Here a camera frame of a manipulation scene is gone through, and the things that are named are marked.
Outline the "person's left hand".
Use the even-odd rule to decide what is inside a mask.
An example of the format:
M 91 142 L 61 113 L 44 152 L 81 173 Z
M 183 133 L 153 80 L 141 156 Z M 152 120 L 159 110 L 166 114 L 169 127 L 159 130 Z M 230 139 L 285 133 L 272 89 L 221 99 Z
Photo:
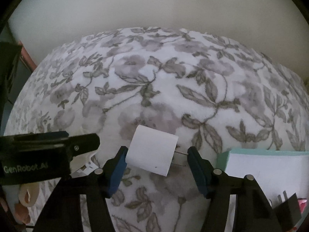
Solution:
M 1 207 L 5 214 L 11 213 L 21 225 L 30 223 L 29 208 L 33 207 L 40 192 L 39 183 L 1 185 Z

